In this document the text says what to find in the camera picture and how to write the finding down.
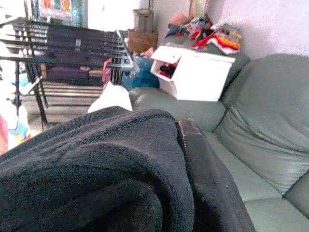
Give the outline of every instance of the white plastic box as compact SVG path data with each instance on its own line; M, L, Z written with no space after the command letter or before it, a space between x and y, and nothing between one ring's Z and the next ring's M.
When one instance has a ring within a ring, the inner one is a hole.
M227 74L235 58L176 47L159 47L152 57L155 61L151 73L160 82L160 89L178 100L217 102L221 96ZM160 75L165 63L177 63L169 79Z

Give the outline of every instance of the poster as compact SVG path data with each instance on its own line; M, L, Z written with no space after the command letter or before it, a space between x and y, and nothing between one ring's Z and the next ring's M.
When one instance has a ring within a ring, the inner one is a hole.
M40 16L72 20L71 0L39 0Z

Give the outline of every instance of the sofa armrest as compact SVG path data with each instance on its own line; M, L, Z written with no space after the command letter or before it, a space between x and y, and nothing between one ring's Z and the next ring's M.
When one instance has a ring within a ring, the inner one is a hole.
M178 122L195 204L195 231L255 232L230 171L191 120Z
M166 110L176 120L193 119L203 131L213 131L225 113L220 101L179 101L157 88L134 88L129 94L133 110Z

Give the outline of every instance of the white wall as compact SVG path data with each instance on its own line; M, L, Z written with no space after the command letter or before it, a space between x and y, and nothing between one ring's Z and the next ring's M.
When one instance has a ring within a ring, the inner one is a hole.
M250 58L273 53L309 56L309 0L211 0L213 23L241 28L241 50Z
M158 45L168 32L170 19L183 13L189 16L190 0L154 0L154 30L159 32Z
M148 0L88 0L88 28L104 31L133 29L133 9L148 9L148 3Z

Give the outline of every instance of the black sweater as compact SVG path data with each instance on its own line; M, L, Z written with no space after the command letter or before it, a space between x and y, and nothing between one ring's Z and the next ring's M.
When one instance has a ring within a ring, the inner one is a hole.
M189 232L193 195L174 118L112 107L0 157L2 231Z

